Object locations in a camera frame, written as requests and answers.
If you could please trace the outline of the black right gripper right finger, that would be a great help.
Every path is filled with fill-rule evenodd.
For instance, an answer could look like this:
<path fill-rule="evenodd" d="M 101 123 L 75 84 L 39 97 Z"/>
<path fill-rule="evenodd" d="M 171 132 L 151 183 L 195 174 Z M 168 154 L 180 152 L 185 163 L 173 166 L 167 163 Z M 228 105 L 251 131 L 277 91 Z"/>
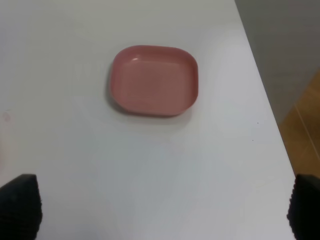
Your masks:
<path fill-rule="evenodd" d="M 298 174 L 289 201 L 287 219 L 297 240 L 320 238 L 320 179 Z"/>

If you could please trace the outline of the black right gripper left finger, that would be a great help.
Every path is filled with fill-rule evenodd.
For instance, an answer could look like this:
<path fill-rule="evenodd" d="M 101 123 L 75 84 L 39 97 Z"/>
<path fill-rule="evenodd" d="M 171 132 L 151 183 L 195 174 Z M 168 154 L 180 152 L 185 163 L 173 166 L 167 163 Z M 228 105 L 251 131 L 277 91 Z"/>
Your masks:
<path fill-rule="evenodd" d="M 43 219 L 35 174 L 21 174 L 0 188 L 0 238 L 34 240 Z"/>

